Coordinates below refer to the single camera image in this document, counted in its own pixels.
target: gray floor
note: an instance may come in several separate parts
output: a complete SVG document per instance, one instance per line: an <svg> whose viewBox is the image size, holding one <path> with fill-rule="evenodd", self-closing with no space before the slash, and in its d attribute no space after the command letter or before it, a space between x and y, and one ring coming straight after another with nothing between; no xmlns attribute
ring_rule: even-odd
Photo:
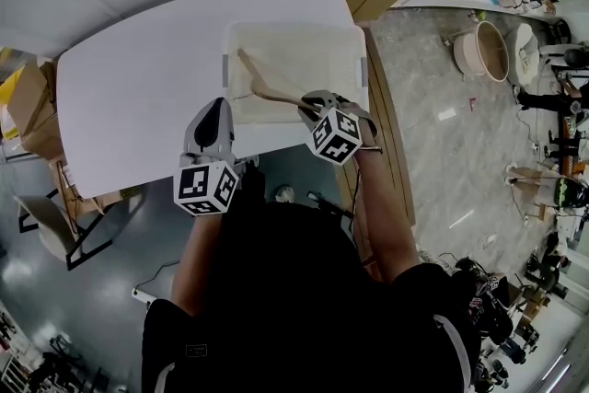
<svg viewBox="0 0 589 393"><path fill-rule="evenodd" d="M512 273L519 271L544 227L523 226L502 184L502 170L511 161L533 164L537 157L530 152L527 128L515 119L508 85L480 79L463 82L450 51L440 42L441 33L469 25L467 14L394 11L372 29L407 152L419 242L432 254L471 254L489 269ZM522 21L494 15L490 20L503 33ZM541 90L548 83L544 80ZM470 111L468 100L473 97L477 100ZM455 108L456 116L439 121L437 114L449 108ZM535 112L522 116L533 123L535 139ZM555 119L542 113L539 118L545 141L547 126ZM330 165L303 146L262 156L260 166L267 174L268 196L290 182L298 202L306 202L309 190L338 200ZM144 305L130 293L161 264L179 258L192 219L172 202L171 179L146 185L140 197L117 205L93 233L92 244L114 238L113 247L68 273L35 232L17 231L12 196L50 190L43 161L0 164L0 241L7 250L0 260L0 300L41 349L50 337L63 333L92 369L102 366L108 372L112 386L125 384L138 392ZM465 214L469 216L452 226ZM492 235L494 241L488 242ZM173 272L174 268L164 269L143 289L167 296Z"/></svg>
<svg viewBox="0 0 589 393"><path fill-rule="evenodd" d="M488 270L513 274L521 271L546 226L537 220L524 226L503 184L503 170L511 162L535 167L544 157L532 152L528 129L515 117L519 107L509 83L463 77L452 48L443 45L441 37L474 26L468 13L449 8L392 10L370 27L398 114L418 242L433 255L469 255ZM527 22L538 39L545 40L539 21L490 12L487 19L503 36ZM550 93L554 76L549 67L541 72L539 91ZM536 79L527 90L537 93L537 87ZM440 120L439 113L450 109L456 116ZM542 110L537 133L536 113L527 110L520 116L531 124L532 139L538 135L541 149L548 129L557 130L557 115ZM537 213L517 191L515 197L523 213Z"/></svg>

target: white table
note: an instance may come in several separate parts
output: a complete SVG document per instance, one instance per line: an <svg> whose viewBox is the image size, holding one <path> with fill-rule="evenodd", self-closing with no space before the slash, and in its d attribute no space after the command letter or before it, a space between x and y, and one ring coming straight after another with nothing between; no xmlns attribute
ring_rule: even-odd
<svg viewBox="0 0 589 393"><path fill-rule="evenodd" d="M223 95L223 35L241 20L353 25L345 0L176 0L76 45L58 64L57 106L82 196L174 174L189 122ZM308 130L248 124L235 134L244 157L301 144Z"/></svg>

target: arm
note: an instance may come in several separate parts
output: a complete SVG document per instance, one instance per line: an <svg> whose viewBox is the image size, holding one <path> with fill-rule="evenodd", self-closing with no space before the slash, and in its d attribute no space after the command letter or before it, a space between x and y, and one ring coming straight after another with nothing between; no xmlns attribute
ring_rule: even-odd
<svg viewBox="0 0 589 393"><path fill-rule="evenodd" d="M581 98L581 91L572 84L571 79L564 79L561 83L571 97Z"/></svg>
<svg viewBox="0 0 589 393"><path fill-rule="evenodd" d="M202 311L221 215L197 216L172 283L172 303L191 316Z"/></svg>
<svg viewBox="0 0 589 393"><path fill-rule="evenodd" d="M366 146L375 139L366 120L360 120ZM419 264L415 240L402 202L390 179L383 179L387 168L381 154L358 151L354 155L360 169L362 196L368 237L376 264L386 283Z"/></svg>

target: wooden spatula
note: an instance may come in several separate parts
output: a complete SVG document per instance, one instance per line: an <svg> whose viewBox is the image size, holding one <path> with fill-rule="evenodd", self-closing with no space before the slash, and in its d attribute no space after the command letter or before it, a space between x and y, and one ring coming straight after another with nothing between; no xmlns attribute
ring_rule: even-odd
<svg viewBox="0 0 589 393"><path fill-rule="evenodd" d="M253 62L251 62L251 59L249 59L248 54L242 49L239 49L237 50L237 56L239 56L239 59L241 59L241 62L243 63L243 65L246 66L246 69L248 69L248 72L251 74L251 91L258 97L265 98L266 100L272 100L275 102L292 103L297 107L315 111L317 113L321 111L320 107L316 107L315 105L309 105L300 98L284 94L280 90L275 90L273 88L268 87L268 84L264 82L264 79L262 79L260 72L258 71L258 69L256 69L256 66L253 64Z"/></svg>

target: plastic container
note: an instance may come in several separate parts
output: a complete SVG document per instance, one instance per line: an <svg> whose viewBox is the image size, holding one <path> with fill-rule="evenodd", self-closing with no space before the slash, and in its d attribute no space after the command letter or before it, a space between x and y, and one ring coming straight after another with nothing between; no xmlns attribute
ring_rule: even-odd
<svg viewBox="0 0 589 393"><path fill-rule="evenodd" d="M295 105L254 96L243 49L269 87L297 98L327 89L368 110L362 29L316 23L239 22L225 34L224 87L235 123L301 121Z"/></svg>
<svg viewBox="0 0 589 393"><path fill-rule="evenodd" d="M509 70L509 56L499 30L488 21L463 31L454 41L454 57L458 68L470 77L485 75L502 82Z"/></svg>

